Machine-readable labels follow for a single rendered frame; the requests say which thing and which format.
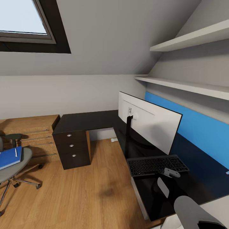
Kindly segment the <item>swivel chair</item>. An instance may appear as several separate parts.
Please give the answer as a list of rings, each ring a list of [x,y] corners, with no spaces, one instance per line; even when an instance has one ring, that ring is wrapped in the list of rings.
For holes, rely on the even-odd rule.
[[[12,140],[12,145],[13,148],[17,147],[17,143],[16,140],[22,138],[22,135],[19,134],[9,134],[5,137],[6,139],[11,139]],[[4,151],[4,144],[3,144],[3,139],[2,137],[0,137],[0,152]],[[0,187],[7,184],[5,191],[3,193],[3,196],[0,200],[0,207],[3,203],[3,200],[6,196],[6,193],[9,189],[9,186],[12,184],[15,188],[17,188],[19,186],[18,182],[23,182],[26,184],[31,184],[31,185],[35,185],[36,188],[40,188],[41,185],[40,184],[36,184],[33,182],[28,182],[25,180],[21,180],[21,179],[17,179],[17,177],[19,177],[20,175],[24,174],[25,172],[33,169],[34,167],[38,166],[39,169],[41,169],[43,167],[43,165],[39,165],[36,164],[20,173],[18,173],[23,167],[25,167],[25,165],[30,161],[30,159],[32,158],[33,155],[33,151],[30,148],[22,148],[22,153],[21,153],[21,161],[19,163],[16,163],[12,166],[9,166],[7,168],[4,168],[2,170],[0,170]],[[2,212],[0,211],[0,216],[3,215]]]

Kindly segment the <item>monitor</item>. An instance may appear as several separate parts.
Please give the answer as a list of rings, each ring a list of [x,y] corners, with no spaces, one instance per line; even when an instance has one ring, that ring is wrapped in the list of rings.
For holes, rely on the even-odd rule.
[[[183,114],[119,91],[118,116],[127,124],[126,142],[159,148],[170,154]],[[154,146],[137,142],[130,128]]]

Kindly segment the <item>folder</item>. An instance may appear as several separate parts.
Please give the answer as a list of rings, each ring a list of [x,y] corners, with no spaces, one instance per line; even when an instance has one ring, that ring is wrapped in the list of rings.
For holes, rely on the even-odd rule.
[[[17,151],[17,156],[15,153]],[[12,166],[21,161],[22,146],[18,146],[3,152],[0,152],[0,170]]]

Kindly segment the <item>keyboard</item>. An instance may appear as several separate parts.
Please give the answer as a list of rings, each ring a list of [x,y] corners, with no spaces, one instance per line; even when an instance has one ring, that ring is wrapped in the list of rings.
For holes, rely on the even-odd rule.
[[[177,155],[140,157],[127,159],[131,177],[164,174],[168,168],[177,172],[189,171],[187,166]]]

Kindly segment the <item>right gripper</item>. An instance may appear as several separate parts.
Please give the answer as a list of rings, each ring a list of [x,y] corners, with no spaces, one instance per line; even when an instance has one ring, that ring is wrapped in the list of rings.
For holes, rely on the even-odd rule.
[[[161,177],[161,176],[163,176],[163,174],[161,174],[161,173],[155,173],[156,181],[157,181],[158,178]],[[173,180],[174,180],[174,182],[176,183],[176,180],[175,180],[175,179],[173,179]]]

